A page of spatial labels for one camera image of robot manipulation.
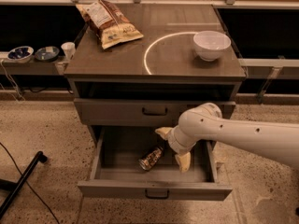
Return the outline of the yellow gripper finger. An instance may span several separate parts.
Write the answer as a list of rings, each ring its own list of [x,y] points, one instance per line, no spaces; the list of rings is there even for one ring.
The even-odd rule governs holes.
[[[191,164],[191,153],[188,152],[184,155],[180,155],[180,154],[176,154],[175,155],[176,161],[178,163],[178,167],[179,170],[182,173],[186,173],[189,168],[190,168],[190,164]]]
[[[167,136],[170,133],[170,131],[172,130],[171,127],[161,127],[155,130],[155,132],[160,135],[163,140],[167,140]]]

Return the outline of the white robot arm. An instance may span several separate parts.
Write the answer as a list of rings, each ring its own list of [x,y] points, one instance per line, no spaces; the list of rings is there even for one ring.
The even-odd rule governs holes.
[[[219,107],[205,103],[183,112],[175,127],[155,130],[175,151],[179,170],[191,165],[200,140],[221,142],[299,169],[299,125],[224,119]]]

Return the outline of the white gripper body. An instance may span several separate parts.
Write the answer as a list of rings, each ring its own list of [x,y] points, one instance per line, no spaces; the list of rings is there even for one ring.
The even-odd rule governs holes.
[[[187,154],[196,144],[196,140],[184,133],[178,125],[167,134],[167,141],[169,146],[179,155]]]

